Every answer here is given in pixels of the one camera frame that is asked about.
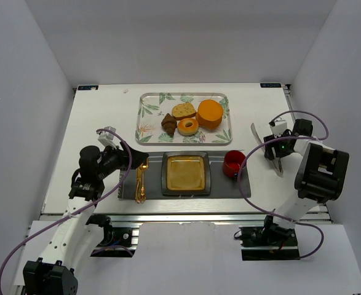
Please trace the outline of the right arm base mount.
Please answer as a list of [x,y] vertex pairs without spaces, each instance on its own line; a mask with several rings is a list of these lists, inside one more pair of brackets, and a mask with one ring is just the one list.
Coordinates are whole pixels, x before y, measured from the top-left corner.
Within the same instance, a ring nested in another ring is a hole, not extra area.
[[283,237],[276,235],[271,239],[263,237],[262,227],[240,227],[234,234],[240,241],[243,261],[296,261],[300,259],[298,241],[294,230]]

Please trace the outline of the metal tongs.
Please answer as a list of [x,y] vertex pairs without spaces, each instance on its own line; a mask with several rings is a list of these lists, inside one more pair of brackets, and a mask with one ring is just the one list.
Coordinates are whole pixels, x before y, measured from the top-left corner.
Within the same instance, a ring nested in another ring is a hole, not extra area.
[[[254,123],[251,124],[250,129],[252,131],[252,134],[253,134],[254,139],[256,140],[256,142],[258,144],[262,144],[263,142],[262,142],[261,138],[259,137],[259,135],[258,135],[258,133],[256,131]],[[283,168],[282,168],[281,160],[280,159],[274,159],[274,160],[266,159],[266,160],[269,162],[270,166],[273,168],[276,175],[279,176],[279,177],[283,177],[284,171],[283,171]]]

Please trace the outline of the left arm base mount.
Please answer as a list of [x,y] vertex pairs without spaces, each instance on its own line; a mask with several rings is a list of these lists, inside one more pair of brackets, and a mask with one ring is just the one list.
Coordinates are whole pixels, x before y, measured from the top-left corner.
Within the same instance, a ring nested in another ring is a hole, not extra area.
[[95,214],[87,224],[97,225],[103,232],[103,240],[93,250],[91,257],[131,258],[136,251],[139,225],[129,222],[113,222],[109,216]]

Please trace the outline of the brown chocolate croissant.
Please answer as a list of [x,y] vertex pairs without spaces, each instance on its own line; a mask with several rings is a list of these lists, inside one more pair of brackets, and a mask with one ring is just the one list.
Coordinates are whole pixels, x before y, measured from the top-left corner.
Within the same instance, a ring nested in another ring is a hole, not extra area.
[[177,120],[171,114],[167,113],[161,122],[163,131],[170,137],[173,137],[177,129]]

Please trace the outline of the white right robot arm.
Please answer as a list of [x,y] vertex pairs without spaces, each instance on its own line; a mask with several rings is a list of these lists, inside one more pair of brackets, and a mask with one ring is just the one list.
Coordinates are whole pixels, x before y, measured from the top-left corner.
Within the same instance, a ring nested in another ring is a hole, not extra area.
[[299,140],[299,136],[312,136],[310,120],[295,120],[291,130],[282,119],[273,120],[269,125],[272,135],[265,136],[264,142],[276,138],[281,141],[266,145],[266,159],[277,162],[293,153],[303,157],[295,176],[295,192],[274,210],[275,216],[268,216],[264,221],[265,229],[284,233],[293,230],[295,222],[311,208],[338,199],[344,187],[350,155],[316,140]]

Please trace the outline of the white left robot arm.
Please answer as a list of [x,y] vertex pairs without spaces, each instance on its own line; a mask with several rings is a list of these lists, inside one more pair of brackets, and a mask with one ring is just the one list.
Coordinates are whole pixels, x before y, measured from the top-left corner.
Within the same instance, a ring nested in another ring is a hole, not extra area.
[[23,268],[26,294],[76,294],[76,272],[98,245],[113,240],[109,217],[95,214],[95,201],[104,189],[103,180],[116,170],[137,169],[148,153],[124,144],[100,150],[87,146],[79,153],[79,168],[71,178],[71,190],[64,217],[35,261]]

